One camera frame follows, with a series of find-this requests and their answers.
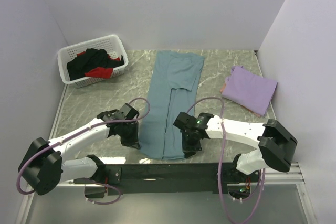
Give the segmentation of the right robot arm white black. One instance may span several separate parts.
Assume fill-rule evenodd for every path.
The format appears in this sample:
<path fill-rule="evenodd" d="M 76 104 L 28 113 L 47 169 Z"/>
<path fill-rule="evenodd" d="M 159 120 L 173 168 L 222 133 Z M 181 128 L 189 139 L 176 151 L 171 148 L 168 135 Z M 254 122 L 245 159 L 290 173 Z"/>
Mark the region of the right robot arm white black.
<path fill-rule="evenodd" d="M 173 124 L 182 134 L 182 150 L 187 157 L 201 151 L 202 139 L 224 138 L 253 147 L 253 151 L 237 154 L 231 163 L 221 167 L 222 179 L 228 184 L 244 182 L 264 168 L 289 172 L 298 143 L 279 121 L 273 119 L 266 123 L 247 123 L 210 113 L 194 117 L 181 112 Z"/>

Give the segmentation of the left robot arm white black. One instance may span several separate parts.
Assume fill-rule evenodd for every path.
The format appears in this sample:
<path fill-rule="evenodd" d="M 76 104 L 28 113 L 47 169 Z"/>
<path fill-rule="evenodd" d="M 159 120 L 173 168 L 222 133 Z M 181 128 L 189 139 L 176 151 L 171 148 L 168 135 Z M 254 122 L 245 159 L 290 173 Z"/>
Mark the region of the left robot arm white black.
<path fill-rule="evenodd" d="M 86 125 L 58 138 L 35 139 L 19 168 L 23 178 L 38 195 L 53 190 L 59 183 L 73 179 L 89 179 L 93 183 L 108 180 L 106 165 L 93 154 L 74 159 L 75 152 L 92 143 L 118 135 L 121 144 L 139 148 L 139 112 L 130 104 L 119 110 L 104 111 Z"/>

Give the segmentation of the blue t shirt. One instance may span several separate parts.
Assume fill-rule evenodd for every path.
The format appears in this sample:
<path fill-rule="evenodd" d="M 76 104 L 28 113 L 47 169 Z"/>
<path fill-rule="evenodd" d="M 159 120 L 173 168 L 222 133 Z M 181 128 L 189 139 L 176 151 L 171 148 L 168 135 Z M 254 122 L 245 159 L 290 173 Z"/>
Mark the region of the blue t shirt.
<path fill-rule="evenodd" d="M 194 53 L 159 51 L 147 100 L 148 115 L 139 131 L 140 151 L 151 159 L 181 159 L 182 135 L 173 123 L 196 101 L 204 57 Z"/>

